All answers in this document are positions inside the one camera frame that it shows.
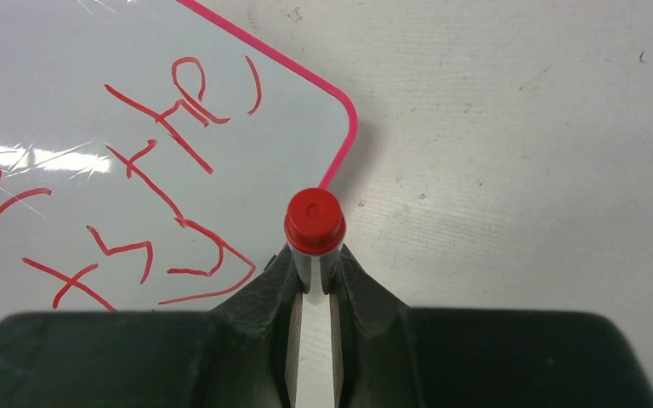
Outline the pink framed whiteboard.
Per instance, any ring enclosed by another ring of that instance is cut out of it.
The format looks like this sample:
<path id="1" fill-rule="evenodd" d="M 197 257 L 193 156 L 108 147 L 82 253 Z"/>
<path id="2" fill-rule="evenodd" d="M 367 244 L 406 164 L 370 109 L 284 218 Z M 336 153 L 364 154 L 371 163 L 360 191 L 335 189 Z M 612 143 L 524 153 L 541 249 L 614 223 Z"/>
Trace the pink framed whiteboard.
<path id="1" fill-rule="evenodd" d="M 215 307 L 357 128 L 203 1 L 0 1 L 0 320 Z"/>

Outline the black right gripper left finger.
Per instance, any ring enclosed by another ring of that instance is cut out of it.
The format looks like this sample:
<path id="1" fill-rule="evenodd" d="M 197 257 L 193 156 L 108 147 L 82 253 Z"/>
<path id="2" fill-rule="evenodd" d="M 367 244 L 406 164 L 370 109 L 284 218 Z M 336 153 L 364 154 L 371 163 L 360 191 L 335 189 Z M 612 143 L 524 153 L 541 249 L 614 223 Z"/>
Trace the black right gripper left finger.
<path id="1" fill-rule="evenodd" d="M 0 321 L 0 407 L 292 407 L 302 287 L 288 248 L 208 311 Z"/>

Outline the red whiteboard marker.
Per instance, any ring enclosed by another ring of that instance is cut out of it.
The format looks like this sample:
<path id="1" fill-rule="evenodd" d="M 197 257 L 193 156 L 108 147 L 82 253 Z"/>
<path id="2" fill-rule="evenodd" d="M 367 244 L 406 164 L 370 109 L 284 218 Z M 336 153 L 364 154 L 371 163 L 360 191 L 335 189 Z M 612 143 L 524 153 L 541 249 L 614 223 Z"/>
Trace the red whiteboard marker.
<path id="1" fill-rule="evenodd" d="M 296 406 L 334 407 L 328 293 L 344 241 L 344 214 L 330 191 L 308 188 L 289 202 L 284 227 L 303 288 Z"/>

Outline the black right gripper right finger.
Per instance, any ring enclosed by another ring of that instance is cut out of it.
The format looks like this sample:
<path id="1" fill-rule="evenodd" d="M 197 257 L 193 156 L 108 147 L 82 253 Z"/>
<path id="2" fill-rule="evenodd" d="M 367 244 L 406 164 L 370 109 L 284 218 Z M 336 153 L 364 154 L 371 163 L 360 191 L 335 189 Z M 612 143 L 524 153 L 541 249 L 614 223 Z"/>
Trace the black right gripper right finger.
<path id="1" fill-rule="evenodd" d="M 653 407 L 632 347 L 598 314 L 410 306 L 348 248 L 329 301 L 338 407 Z"/>

